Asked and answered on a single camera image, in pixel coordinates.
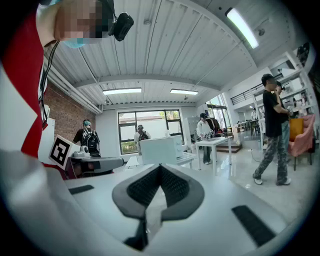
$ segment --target pink armchair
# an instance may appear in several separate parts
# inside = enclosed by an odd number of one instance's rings
[[[289,141],[288,152],[294,157],[294,170],[296,170],[296,160],[299,155],[313,147],[314,114],[303,116],[303,133],[295,137],[294,142]]]

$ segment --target fluorescent light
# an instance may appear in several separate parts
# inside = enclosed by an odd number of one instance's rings
[[[197,95],[199,92],[194,90],[179,90],[179,89],[172,89],[170,91],[171,94],[191,94]]]
[[[235,8],[232,8],[229,12],[227,12],[226,16],[237,26],[253,49],[258,47],[259,44],[254,36],[254,33]]]
[[[121,88],[102,91],[104,95],[141,93],[141,88]]]

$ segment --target white floor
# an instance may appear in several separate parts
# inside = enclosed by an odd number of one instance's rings
[[[288,177],[291,178],[289,186],[277,186],[277,164],[276,160],[271,162],[262,175],[263,184],[256,185],[252,174],[258,167],[263,155],[260,151],[254,150],[252,153],[243,148],[238,153],[232,154],[232,165],[229,164],[228,153],[217,153],[217,170],[215,175],[230,179],[234,183],[249,190],[260,199],[279,211],[288,221],[292,222],[297,216],[303,214],[308,206],[309,199],[314,195],[315,186],[319,186],[320,181],[320,151],[312,154],[312,165],[310,165],[309,154],[299,156],[294,171],[294,158],[290,158],[288,164]],[[201,170],[198,170],[198,160],[192,161],[195,172],[213,172],[212,164],[205,165],[201,159]],[[121,172],[125,167],[114,170]]]

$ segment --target black t-shirt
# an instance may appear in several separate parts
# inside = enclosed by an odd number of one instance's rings
[[[91,128],[86,128],[87,130],[88,130],[88,132],[89,133],[91,133],[92,132],[92,129]],[[77,143],[77,142],[83,142],[84,141],[84,129],[82,128],[82,129],[80,129],[80,130],[78,130],[77,132],[76,132],[76,134],[75,134],[75,136],[74,136],[74,139],[73,139],[73,141],[75,142],[75,143]]]
[[[285,106],[284,106],[284,104],[282,103],[282,100],[281,100],[281,99],[280,99],[280,101],[281,101],[281,106],[282,106],[284,109],[286,109]],[[280,123],[281,123],[281,124],[284,123],[285,121],[288,121],[288,120],[289,120],[289,117],[288,117],[287,114],[278,113],[278,115],[279,115]]]
[[[278,105],[277,96],[265,90],[263,92],[263,105],[265,115],[265,135],[268,137],[278,137],[282,134],[281,120],[279,114],[274,110]]]

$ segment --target brick wall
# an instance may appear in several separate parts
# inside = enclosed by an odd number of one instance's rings
[[[89,119],[91,127],[96,129],[96,115],[49,81],[44,104],[50,108],[49,117],[55,119],[54,136],[60,135],[72,142],[76,132],[82,128],[84,119]]]

